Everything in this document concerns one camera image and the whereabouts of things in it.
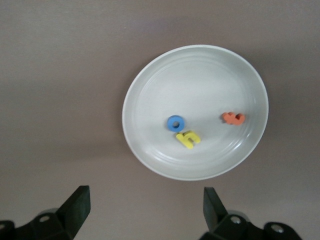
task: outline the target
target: white plate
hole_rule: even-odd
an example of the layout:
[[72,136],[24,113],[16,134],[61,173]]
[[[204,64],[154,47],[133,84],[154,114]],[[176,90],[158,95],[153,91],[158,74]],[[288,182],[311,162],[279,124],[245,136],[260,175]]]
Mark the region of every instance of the white plate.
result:
[[[236,53],[190,45],[151,61],[134,79],[122,109],[125,139],[152,171],[176,180],[203,180],[240,164],[257,146],[268,119],[268,96],[257,71]],[[224,112],[245,114],[229,125]],[[172,115],[185,120],[182,132],[201,137],[193,149],[166,127]]]

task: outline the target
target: gray table surface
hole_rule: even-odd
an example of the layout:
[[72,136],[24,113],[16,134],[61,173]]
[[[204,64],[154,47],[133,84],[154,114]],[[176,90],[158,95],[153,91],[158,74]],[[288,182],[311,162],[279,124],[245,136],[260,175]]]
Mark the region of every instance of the gray table surface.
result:
[[[317,0],[1,0],[0,219],[20,226],[90,185],[77,240],[196,240],[208,186],[258,227],[319,239],[319,13]],[[243,163],[187,182],[134,157],[121,110],[149,61],[193,44],[246,58],[270,110]]]

